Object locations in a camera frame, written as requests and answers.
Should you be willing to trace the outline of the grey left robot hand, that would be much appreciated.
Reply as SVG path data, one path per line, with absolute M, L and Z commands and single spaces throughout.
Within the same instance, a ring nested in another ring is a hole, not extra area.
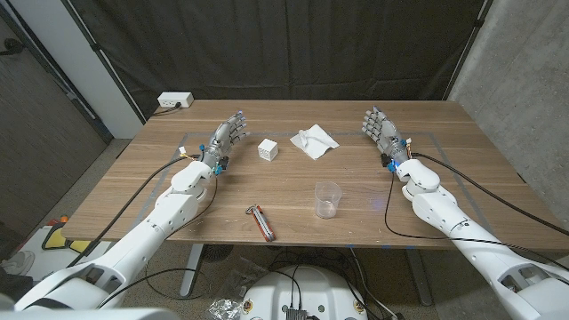
M 202 162 L 211 168 L 216 167 L 223 157 L 229 155 L 235 144 L 249 135 L 244 130 L 246 126 L 247 123 L 241 110 L 222 122 L 204 147 Z

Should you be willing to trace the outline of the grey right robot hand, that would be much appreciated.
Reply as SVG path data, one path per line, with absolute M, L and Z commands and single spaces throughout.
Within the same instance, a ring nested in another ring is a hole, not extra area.
M 362 132 L 381 153 L 381 163 L 391 172 L 411 157 L 410 139 L 405 139 L 393 122 L 376 106 L 365 112 Z

